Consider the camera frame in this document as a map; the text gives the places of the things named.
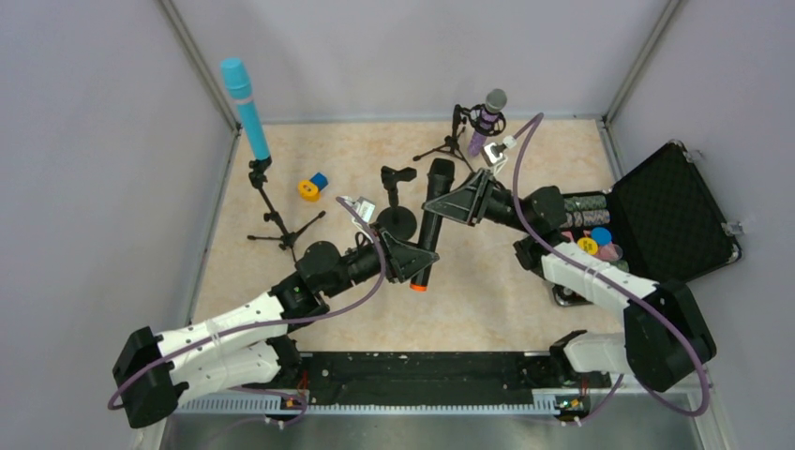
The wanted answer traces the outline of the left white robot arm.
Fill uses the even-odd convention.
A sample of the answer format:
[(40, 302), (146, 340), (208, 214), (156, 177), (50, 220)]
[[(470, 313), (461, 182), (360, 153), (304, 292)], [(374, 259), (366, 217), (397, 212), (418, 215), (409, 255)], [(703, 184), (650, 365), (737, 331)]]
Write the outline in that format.
[(386, 230), (345, 252), (316, 242), (292, 274), (241, 307), (169, 331), (132, 332), (112, 368), (117, 390), (109, 408), (123, 411), (131, 428), (147, 428), (195, 398), (291, 378), (300, 354), (289, 334), (335, 316), (326, 298), (370, 278), (407, 281), (439, 259)]

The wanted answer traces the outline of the round base clamp stand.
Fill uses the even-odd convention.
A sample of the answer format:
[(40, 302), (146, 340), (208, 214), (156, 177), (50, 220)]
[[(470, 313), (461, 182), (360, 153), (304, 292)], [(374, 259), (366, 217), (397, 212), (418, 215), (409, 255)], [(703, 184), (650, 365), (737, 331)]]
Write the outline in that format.
[(407, 167), (396, 170), (388, 166), (381, 168), (381, 182), (388, 197), (388, 206), (377, 216), (376, 222), (396, 239), (409, 240), (417, 230), (415, 214), (399, 203), (398, 183), (410, 182), (417, 175), (416, 169)]

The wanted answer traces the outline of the black microphone orange end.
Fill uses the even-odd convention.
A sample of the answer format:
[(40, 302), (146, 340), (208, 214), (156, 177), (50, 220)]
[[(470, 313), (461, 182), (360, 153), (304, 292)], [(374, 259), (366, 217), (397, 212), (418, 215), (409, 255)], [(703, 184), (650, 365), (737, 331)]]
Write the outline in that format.
[[(451, 160), (435, 158), (427, 174), (426, 201), (449, 193), (455, 180), (455, 164)], [(424, 250), (435, 251), (441, 232), (443, 218), (436, 213), (423, 210), (422, 223), (417, 246)], [(418, 272), (410, 281), (410, 287), (423, 293), (428, 289), (431, 266)]]

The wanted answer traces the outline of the blue plastic tube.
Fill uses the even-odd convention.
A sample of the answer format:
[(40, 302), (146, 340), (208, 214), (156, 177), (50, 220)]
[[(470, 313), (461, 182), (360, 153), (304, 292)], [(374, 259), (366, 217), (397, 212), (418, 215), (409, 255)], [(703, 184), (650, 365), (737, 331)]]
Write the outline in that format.
[(232, 57), (223, 60), (219, 67), (226, 90), (236, 105), (254, 159), (271, 161), (271, 152), (263, 132), (253, 96), (251, 79), (244, 62), (238, 57)]

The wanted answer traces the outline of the purple glitter microphone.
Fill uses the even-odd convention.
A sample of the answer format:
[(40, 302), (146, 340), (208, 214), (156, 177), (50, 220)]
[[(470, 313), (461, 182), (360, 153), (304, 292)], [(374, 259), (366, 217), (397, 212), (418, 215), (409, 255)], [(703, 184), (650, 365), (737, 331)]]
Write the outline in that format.
[(506, 93), (501, 88), (495, 88), (487, 94), (483, 103), (470, 108), (468, 116), (472, 126), (472, 137), (467, 153), (471, 158), (479, 154), (487, 138), (502, 133), (505, 121), (503, 108), (506, 104)]

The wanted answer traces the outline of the tripod stand with shock mount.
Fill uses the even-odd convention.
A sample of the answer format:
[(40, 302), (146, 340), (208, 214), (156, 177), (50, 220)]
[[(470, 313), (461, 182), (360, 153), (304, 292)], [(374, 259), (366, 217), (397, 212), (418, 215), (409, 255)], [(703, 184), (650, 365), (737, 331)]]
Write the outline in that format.
[[(467, 126), (470, 126), (472, 128), (468, 116), (469, 111), (470, 108), (465, 108), (460, 104), (456, 104), (453, 110), (451, 132), (449, 135), (444, 137), (443, 144), (431, 148), (425, 153), (415, 155), (412, 158), (412, 161), (417, 162), (420, 159), (428, 157), (433, 153), (440, 153), (446, 157), (462, 161), (465, 164), (465, 166), (469, 169), (470, 173), (474, 173), (475, 169), (473, 168), (472, 164), (469, 162), (468, 158), (464, 155), (464, 152), (461, 150), (461, 145), (460, 145), (460, 138), (466, 131)], [(505, 129), (505, 126), (506, 126), (506, 119), (504, 121), (504, 128), (502, 129), (502, 133)]]

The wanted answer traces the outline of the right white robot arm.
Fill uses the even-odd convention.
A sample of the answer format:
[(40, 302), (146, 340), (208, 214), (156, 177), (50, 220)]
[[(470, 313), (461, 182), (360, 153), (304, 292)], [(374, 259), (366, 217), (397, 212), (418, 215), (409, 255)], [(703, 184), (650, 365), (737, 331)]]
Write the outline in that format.
[(564, 370), (630, 375), (664, 393), (690, 375), (710, 388), (706, 365), (716, 346), (694, 295), (682, 282), (654, 281), (625, 272), (566, 239), (563, 195), (540, 187), (524, 198), (481, 169), (459, 187), (424, 201), (424, 211), (469, 226), (485, 219), (523, 231), (514, 244), (520, 265), (609, 312), (622, 324), (612, 334), (575, 331), (551, 350)]

